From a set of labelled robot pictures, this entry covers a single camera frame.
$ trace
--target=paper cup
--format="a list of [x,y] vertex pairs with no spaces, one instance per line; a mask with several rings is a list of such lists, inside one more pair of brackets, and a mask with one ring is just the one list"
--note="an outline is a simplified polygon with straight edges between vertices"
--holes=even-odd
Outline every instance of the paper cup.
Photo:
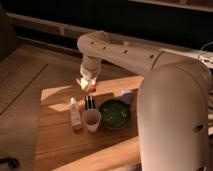
[[97,109],[88,109],[83,113],[82,121],[89,132],[96,132],[101,121],[101,113]]

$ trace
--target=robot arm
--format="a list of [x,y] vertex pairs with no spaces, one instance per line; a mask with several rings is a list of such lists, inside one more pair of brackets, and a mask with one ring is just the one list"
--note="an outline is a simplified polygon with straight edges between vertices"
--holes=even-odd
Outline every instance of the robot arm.
[[208,170],[208,92],[212,76],[198,60],[110,43],[105,32],[83,35],[81,74],[91,80],[101,60],[145,77],[137,98],[144,171]]

